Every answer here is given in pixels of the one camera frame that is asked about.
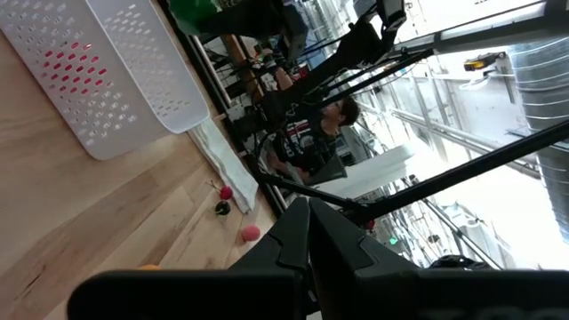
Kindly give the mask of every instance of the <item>white cloth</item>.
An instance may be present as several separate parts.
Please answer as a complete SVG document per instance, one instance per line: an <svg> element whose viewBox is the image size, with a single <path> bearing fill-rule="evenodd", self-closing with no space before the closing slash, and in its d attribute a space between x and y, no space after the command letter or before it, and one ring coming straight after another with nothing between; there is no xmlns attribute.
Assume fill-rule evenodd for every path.
<svg viewBox="0 0 569 320"><path fill-rule="evenodd" d="M213 120L203 121L188 134L220 175L223 183L233 189L233 197L239 210L243 213L251 212L255 208L259 185L244 168Z"/></svg>

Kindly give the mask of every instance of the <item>orange object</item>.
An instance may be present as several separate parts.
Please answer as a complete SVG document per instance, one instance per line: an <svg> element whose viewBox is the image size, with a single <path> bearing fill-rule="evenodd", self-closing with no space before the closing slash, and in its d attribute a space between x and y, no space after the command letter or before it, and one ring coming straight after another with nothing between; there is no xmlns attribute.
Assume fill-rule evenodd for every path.
<svg viewBox="0 0 569 320"><path fill-rule="evenodd" d="M146 265L146 266L139 267L138 270L152 271L152 270L162 270L162 268L160 268L159 266L155 266L155 265Z"/></svg>

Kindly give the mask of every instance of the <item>ceiling duct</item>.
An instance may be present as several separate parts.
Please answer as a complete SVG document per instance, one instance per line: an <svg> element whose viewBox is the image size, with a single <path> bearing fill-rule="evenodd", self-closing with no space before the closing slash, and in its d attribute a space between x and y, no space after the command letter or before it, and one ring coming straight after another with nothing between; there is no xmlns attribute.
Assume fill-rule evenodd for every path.
<svg viewBox="0 0 569 320"><path fill-rule="evenodd" d="M516 44L509 57L531 132L569 119L569 37ZM569 243L569 140L537 153L561 235Z"/></svg>

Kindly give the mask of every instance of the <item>white plastic basket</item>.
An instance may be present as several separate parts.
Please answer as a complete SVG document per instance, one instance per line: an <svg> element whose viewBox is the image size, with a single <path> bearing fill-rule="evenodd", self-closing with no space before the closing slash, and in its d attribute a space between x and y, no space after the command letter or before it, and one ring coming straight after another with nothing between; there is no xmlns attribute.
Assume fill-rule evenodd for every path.
<svg viewBox="0 0 569 320"><path fill-rule="evenodd" d="M97 159L209 117L149 0L0 0L0 28Z"/></svg>

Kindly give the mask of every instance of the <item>wooden table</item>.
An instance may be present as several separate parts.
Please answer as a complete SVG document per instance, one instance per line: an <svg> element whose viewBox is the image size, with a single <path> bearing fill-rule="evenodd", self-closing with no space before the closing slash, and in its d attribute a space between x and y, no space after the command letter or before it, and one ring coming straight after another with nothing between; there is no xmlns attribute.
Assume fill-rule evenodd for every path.
<svg viewBox="0 0 569 320"><path fill-rule="evenodd" d="M260 193L248 216L214 214L220 179L187 134L94 160L4 35L0 68L0 319L65 319L103 270L226 268L251 247L243 225L273 224Z"/></svg>

